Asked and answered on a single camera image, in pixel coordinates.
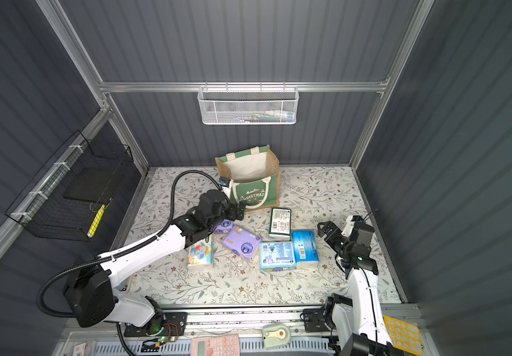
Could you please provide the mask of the green white box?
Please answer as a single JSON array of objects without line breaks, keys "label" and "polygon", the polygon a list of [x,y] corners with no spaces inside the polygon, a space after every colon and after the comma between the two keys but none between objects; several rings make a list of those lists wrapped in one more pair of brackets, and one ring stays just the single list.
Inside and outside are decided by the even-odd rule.
[{"label": "green white box", "polygon": [[291,209],[272,208],[268,236],[273,241],[291,240]]}]

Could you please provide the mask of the green tape dispenser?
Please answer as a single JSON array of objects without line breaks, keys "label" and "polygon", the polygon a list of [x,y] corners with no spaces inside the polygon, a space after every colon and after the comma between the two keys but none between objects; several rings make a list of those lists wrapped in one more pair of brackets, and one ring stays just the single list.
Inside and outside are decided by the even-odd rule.
[{"label": "green tape dispenser", "polygon": [[263,327],[262,338],[265,349],[277,349],[290,344],[291,332],[285,324],[272,323]]}]

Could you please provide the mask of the pink calculator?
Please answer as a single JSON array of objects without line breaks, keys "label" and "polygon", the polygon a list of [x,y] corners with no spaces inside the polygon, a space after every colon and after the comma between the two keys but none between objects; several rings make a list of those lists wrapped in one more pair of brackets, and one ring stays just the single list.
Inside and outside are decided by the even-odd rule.
[{"label": "pink calculator", "polygon": [[238,356],[240,338],[226,335],[212,338],[195,338],[191,341],[191,356]]}]

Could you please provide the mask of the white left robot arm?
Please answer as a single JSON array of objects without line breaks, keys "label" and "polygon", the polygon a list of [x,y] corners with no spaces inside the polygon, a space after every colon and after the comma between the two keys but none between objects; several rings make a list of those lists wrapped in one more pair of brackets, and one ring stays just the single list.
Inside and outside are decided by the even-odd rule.
[{"label": "white left robot arm", "polygon": [[164,323],[163,311],[151,297],[124,296],[117,287],[134,272],[174,252],[205,240],[224,220],[242,220],[246,204],[232,203],[220,190],[202,194],[197,207],[171,221],[152,242],[144,240],[106,254],[109,261],[74,271],[67,279],[63,295],[80,327],[101,322],[129,323],[158,332]]}]

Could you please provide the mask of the yellow calculator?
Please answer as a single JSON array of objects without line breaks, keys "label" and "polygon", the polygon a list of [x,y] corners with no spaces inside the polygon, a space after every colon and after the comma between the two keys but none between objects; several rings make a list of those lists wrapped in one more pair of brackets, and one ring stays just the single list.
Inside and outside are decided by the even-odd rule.
[{"label": "yellow calculator", "polygon": [[386,315],[383,320],[395,348],[413,355],[424,354],[421,332],[417,326]]}]

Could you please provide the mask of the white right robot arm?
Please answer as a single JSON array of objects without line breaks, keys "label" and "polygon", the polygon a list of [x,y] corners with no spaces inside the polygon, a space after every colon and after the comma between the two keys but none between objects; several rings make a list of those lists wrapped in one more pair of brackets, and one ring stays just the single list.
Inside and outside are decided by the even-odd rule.
[{"label": "white right robot arm", "polygon": [[344,228],[318,223],[318,235],[335,251],[336,264],[349,285],[349,297],[333,294],[324,307],[326,324],[335,328],[339,355],[405,355],[392,344],[378,298],[378,265],[370,257],[374,228],[351,216]]}]

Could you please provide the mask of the floral table mat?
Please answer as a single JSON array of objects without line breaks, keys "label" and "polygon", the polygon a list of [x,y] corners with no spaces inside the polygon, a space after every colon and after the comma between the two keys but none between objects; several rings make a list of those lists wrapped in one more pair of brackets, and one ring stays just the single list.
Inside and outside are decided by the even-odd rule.
[{"label": "floral table mat", "polygon": [[[348,167],[285,166],[280,170],[280,204],[291,209],[296,230],[313,230],[319,222],[343,226],[351,215],[367,215],[353,171]],[[183,214],[211,188],[214,167],[154,168],[137,216],[128,232],[133,243],[160,230],[169,211]],[[320,261],[316,267],[291,271],[263,271],[257,258],[244,260],[214,242],[215,260],[208,268],[191,269],[187,253],[177,252],[146,265],[129,279],[133,295],[151,296],[162,305],[315,304],[332,293],[349,294],[335,254],[318,242]]]}]

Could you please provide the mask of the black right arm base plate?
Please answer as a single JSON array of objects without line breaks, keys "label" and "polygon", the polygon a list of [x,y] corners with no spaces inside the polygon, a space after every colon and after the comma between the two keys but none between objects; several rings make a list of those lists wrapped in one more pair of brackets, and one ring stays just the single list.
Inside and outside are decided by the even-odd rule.
[{"label": "black right arm base plate", "polygon": [[322,306],[315,309],[304,309],[300,313],[300,320],[303,322],[306,332],[331,332],[332,327],[324,312],[325,307]]}]

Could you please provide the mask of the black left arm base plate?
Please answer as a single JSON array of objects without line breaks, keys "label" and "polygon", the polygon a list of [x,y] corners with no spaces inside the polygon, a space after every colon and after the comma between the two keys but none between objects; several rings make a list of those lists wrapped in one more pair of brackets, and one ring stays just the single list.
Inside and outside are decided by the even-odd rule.
[{"label": "black left arm base plate", "polygon": [[123,335],[126,338],[178,338],[185,333],[188,314],[185,312],[166,312],[153,316],[146,325],[138,327],[126,323]]}]

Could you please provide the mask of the light blue tissue pack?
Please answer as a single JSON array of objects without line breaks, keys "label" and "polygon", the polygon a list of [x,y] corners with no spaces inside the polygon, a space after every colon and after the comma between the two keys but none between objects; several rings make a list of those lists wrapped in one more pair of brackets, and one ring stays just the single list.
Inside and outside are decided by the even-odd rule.
[{"label": "light blue tissue pack", "polygon": [[293,242],[260,244],[260,269],[263,271],[288,271],[296,267]]}]

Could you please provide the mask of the cartoon printed tissue pack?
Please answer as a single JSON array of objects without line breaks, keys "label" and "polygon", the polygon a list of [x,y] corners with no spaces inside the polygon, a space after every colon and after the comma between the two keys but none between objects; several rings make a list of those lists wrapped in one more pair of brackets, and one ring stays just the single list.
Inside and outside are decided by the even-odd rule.
[{"label": "cartoon printed tissue pack", "polygon": [[206,269],[213,266],[213,238],[208,236],[189,248],[187,267],[190,270]]}]

